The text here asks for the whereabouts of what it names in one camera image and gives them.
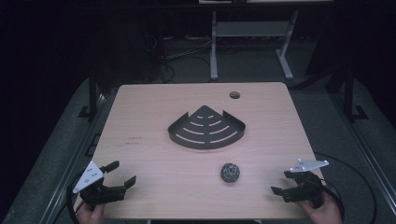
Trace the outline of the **white metal desk frame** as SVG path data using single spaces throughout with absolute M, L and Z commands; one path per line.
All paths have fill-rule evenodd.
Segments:
M 211 50 L 209 53 L 210 79 L 216 80 L 218 75 L 217 40 L 220 37 L 283 37 L 284 43 L 276 50 L 276 57 L 287 80 L 293 74 L 286 59 L 286 52 L 299 15 L 294 10 L 288 21 L 219 21 L 217 12 L 212 12 Z

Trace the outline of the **black metal corner shelf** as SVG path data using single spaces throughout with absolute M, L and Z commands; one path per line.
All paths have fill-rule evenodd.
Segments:
M 192 115 L 185 113 L 167 129 L 169 138 L 183 147 L 209 150 L 227 147 L 245 134 L 246 124 L 223 111 L 216 112 L 207 105 Z

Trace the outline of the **person's right hand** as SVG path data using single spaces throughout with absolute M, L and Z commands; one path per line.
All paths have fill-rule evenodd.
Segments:
M 297 202 L 314 224 L 343 224 L 340 209 L 327 193 L 322 193 L 323 205 L 313 208 L 309 201 Z

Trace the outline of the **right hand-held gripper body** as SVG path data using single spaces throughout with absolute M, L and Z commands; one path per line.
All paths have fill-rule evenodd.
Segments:
M 321 207 L 323 205 L 323 185 L 320 178 L 313 173 L 313 170 L 328 164 L 328 161 L 297 160 L 288 170 L 299 175 L 299 178 L 294 180 L 297 186 L 283 189 L 282 198 L 284 201 L 286 203 L 309 201 L 314 208 Z

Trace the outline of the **black metal stand post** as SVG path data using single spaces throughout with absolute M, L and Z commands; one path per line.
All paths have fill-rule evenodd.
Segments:
M 349 66 L 345 75 L 345 90 L 344 90 L 344 114 L 350 122 L 357 119 L 368 119 L 367 114 L 360 105 L 353 103 L 354 96 L 354 74 Z
M 94 69 L 92 69 L 91 72 L 89 73 L 88 84 L 89 84 L 89 104 L 84 105 L 80 109 L 78 117 L 88 120 L 93 120 L 97 113 L 97 99 L 98 99 Z

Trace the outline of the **aluminium frame rail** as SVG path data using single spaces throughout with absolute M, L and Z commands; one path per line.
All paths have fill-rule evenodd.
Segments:
M 367 93 L 358 93 L 352 103 L 354 119 L 349 119 L 340 94 L 332 101 L 344 116 L 361 154 L 391 213 L 396 217 L 396 130 Z
M 61 214 L 69 220 L 68 204 L 75 200 L 72 192 L 79 180 L 79 173 L 92 157 L 92 140 L 99 134 L 101 112 L 106 104 L 106 97 L 100 93 L 97 99 L 97 113 L 93 120 L 79 118 L 78 114 L 84 105 L 82 97 L 77 97 L 66 108 L 60 124 L 55 128 L 50 140 L 49 149 L 53 153 L 45 159 L 45 167 L 53 171 L 53 189 L 49 195 L 45 210 L 39 224 L 54 224 Z

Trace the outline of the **steel wool scrubber ball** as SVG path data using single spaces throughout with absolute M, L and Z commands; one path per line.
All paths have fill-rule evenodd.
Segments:
M 220 177 L 226 183 L 234 183 L 240 176 L 240 169 L 234 163 L 225 163 L 220 170 Z

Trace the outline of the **person's left hand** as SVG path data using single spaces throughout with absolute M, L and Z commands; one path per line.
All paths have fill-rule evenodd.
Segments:
M 104 212 L 106 206 L 99 204 L 91 210 L 91 207 L 83 203 L 82 206 L 77 210 L 77 219 L 79 224 L 103 224 L 104 223 Z

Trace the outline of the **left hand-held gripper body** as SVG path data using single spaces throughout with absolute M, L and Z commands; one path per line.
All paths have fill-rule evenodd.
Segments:
M 82 171 L 82 175 L 74 186 L 72 192 L 79 194 L 80 198 L 89 205 L 113 203 L 122 201 L 126 192 L 124 186 L 106 187 L 105 174 L 95 162 L 91 161 Z

